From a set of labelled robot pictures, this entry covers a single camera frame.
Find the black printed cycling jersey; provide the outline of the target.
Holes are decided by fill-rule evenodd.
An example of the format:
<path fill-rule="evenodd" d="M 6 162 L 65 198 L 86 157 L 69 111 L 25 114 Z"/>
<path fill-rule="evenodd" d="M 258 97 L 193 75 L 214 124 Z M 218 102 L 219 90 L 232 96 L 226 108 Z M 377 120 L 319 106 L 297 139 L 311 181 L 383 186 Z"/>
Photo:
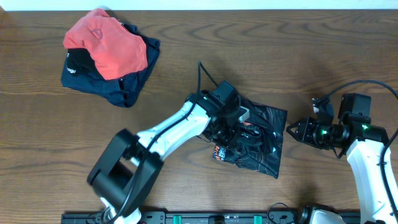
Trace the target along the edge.
<path fill-rule="evenodd" d="M 241 123 L 235 147 L 215 144 L 213 158 L 278 178 L 287 111 L 243 98 L 249 118 Z"/>

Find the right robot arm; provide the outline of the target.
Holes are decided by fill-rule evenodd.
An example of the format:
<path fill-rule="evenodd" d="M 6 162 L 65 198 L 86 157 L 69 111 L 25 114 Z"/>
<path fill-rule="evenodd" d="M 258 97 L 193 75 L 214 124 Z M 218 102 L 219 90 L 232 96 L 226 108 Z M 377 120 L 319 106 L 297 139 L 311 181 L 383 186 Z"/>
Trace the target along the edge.
<path fill-rule="evenodd" d="M 317 149 L 341 149 L 354 175 L 361 223 L 397 223 L 397 184 L 384 128 L 359 121 L 323 124 L 307 117 L 287 127 L 298 142 Z"/>

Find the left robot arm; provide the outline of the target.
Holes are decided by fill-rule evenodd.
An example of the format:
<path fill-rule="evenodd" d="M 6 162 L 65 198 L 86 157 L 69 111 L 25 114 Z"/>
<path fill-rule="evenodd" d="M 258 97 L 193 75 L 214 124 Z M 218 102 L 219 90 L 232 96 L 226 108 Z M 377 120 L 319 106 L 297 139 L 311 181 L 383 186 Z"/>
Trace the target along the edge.
<path fill-rule="evenodd" d="M 138 223 L 165 159 L 189 139 L 207 134 L 225 144 L 235 141 L 249 110 L 236 90 L 199 91 L 153 128 L 136 134 L 120 130 L 90 171 L 87 183 L 104 203 L 103 223 Z"/>

